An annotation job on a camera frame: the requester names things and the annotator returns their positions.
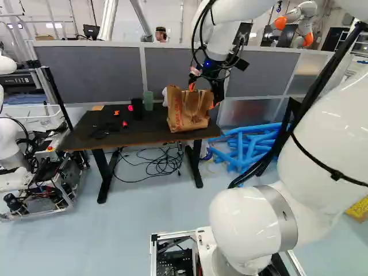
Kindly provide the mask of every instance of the window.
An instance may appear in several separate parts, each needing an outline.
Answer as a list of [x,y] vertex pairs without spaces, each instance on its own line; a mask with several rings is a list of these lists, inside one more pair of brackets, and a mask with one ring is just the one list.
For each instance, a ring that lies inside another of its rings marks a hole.
[[[7,24],[9,26],[10,29],[13,29],[13,25],[12,24]],[[18,23],[18,28],[23,29],[23,25]]]
[[[62,27],[63,27],[63,25],[61,23],[55,23],[55,28],[56,29],[61,29]],[[52,23],[46,23],[46,28],[53,29]]]

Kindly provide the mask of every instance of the table leg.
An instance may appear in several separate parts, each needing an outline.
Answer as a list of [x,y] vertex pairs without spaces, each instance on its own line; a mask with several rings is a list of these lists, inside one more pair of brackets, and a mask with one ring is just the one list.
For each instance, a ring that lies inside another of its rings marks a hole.
[[103,204],[108,198],[108,192],[110,189],[111,180],[113,178],[113,172],[118,161],[119,149],[114,151],[110,162],[106,161],[105,153],[103,149],[92,149],[94,159],[96,160],[99,173],[102,177],[101,188],[98,193],[97,203]]
[[198,169],[198,164],[200,162],[201,144],[202,140],[195,140],[193,149],[188,145],[185,147],[185,152],[189,158],[191,172],[193,173],[195,185],[197,188],[203,188],[201,173]]

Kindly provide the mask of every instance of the white robot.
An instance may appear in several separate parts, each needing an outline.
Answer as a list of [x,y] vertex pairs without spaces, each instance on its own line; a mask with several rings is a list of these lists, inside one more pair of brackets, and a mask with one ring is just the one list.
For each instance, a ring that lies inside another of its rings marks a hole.
[[[0,56],[0,75],[11,74],[17,69],[14,60],[6,56]],[[3,107],[4,89],[0,85],[0,113]],[[24,175],[27,174],[28,164],[23,153],[16,143],[18,124],[10,119],[0,119],[0,166],[7,170],[18,168],[14,173],[3,174],[0,182],[8,183],[9,186],[17,186],[22,183]]]
[[298,22],[297,36],[292,42],[292,48],[309,47],[314,41],[312,24],[317,16],[317,4],[315,1],[306,1],[298,5],[295,9],[278,17],[271,28],[283,30],[286,24]]
[[[194,30],[210,1],[202,1]],[[226,60],[240,20],[260,16],[275,2],[212,1],[201,24],[207,55],[217,62]],[[337,2],[368,22],[368,1]],[[197,231],[198,244],[214,245],[201,255],[204,276],[257,275],[270,263],[272,254],[322,239],[348,207],[368,194],[367,86],[368,70],[312,106],[294,130],[295,139],[288,139],[279,156],[280,181],[224,190],[214,198],[210,227]],[[332,179],[297,143],[343,177]]]

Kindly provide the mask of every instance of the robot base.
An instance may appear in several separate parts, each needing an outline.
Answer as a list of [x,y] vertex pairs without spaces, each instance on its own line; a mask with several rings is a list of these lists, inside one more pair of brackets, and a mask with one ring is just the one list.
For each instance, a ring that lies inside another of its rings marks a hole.
[[[177,245],[183,249],[188,248],[184,251],[177,250]],[[197,228],[195,231],[152,234],[150,250],[151,276],[242,276],[217,248],[211,227]],[[287,256],[297,269],[300,264],[292,251],[287,252]],[[289,276],[278,254],[273,255],[270,265],[259,273],[259,276],[266,275]]]

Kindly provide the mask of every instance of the orange robot part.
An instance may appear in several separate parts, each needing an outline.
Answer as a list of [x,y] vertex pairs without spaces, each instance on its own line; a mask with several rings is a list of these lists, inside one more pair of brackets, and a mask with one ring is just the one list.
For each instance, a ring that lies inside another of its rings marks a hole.
[[306,36],[304,37],[303,47],[311,46],[313,41],[314,41],[313,33],[312,32],[307,33]]
[[275,27],[279,30],[283,30],[286,26],[287,21],[288,19],[286,18],[286,16],[280,16],[274,22]]

